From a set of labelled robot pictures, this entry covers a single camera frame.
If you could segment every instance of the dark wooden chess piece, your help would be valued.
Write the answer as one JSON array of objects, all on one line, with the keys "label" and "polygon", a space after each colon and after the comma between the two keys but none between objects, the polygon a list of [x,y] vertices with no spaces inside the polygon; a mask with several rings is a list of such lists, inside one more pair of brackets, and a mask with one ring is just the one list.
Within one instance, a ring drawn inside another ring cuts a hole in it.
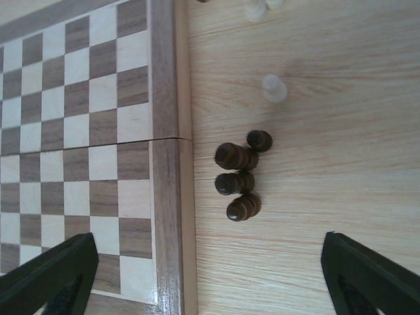
[{"label": "dark wooden chess piece", "polygon": [[273,145],[273,138],[262,130],[252,130],[247,135],[248,145],[257,152],[269,151]]},{"label": "dark wooden chess piece", "polygon": [[215,154],[216,164],[223,169],[250,171],[256,168],[258,160],[256,152],[229,142],[221,144]]},{"label": "dark wooden chess piece", "polygon": [[244,194],[229,204],[226,215],[230,220],[239,222],[254,217],[260,210],[260,198],[255,194]]},{"label": "dark wooden chess piece", "polygon": [[222,195],[244,194],[254,189],[255,179],[247,171],[224,173],[216,177],[215,186]]}]

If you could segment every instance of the white chess pawn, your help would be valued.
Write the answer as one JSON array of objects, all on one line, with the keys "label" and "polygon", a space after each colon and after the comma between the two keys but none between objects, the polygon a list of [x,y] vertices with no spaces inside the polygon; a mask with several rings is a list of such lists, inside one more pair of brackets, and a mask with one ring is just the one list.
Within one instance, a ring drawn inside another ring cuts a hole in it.
[{"label": "white chess pawn", "polygon": [[267,12],[265,0],[244,0],[245,15],[251,22],[258,22],[263,19]]},{"label": "white chess pawn", "polygon": [[284,0],[265,0],[265,2],[270,9],[280,8],[282,5],[284,5]]},{"label": "white chess pawn", "polygon": [[287,87],[275,74],[269,74],[262,81],[264,98],[274,104],[279,104],[287,98]]}]

